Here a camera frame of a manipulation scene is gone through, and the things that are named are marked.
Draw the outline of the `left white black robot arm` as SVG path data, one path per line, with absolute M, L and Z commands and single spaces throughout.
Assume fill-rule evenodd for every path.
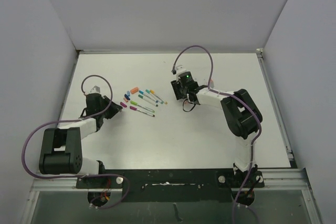
M 88 182 L 94 187 L 104 186 L 107 175 L 100 170 L 102 163 L 83 157 L 82 140 L 99 131 L 105 119 L 111 119 L 121 111 L 122 106 L 107 96 L 87 95 L 80 121 L 44 131 L 39 171 L 44 175 L 88 175 Z

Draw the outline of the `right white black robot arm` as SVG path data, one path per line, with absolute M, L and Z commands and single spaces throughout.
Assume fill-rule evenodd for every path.
M 200 86 L 191 72 L 184 68 L 172 73 L 176 76 L 171 85 L 177 100 L 209 105 L 223 111 L 228 128 L 236 136 L 234 182 L 241 187 L 247 186 L 253 179 L 249 169 L 255 164 L 254 142 L 263 120 L 250 94 L 245 89 L 225 93 L 206 85 Z

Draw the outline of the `orange marker cap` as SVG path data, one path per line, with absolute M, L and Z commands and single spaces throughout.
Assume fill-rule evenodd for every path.
M 135 94 L 139 91 L 139 88 L 138 87 L 134 87 L 133 89 L 130 90 L 130 93 L 131 94 Z

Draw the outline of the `orange capped fat marker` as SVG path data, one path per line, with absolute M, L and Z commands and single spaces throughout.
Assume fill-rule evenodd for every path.
M 214 81 L 213 81 L 212 79 L 210 79 L 209 86 L 210 86 L 210 88 L 211 88 L 211 89 L 213 89 L 213 88 L 214 88 Z

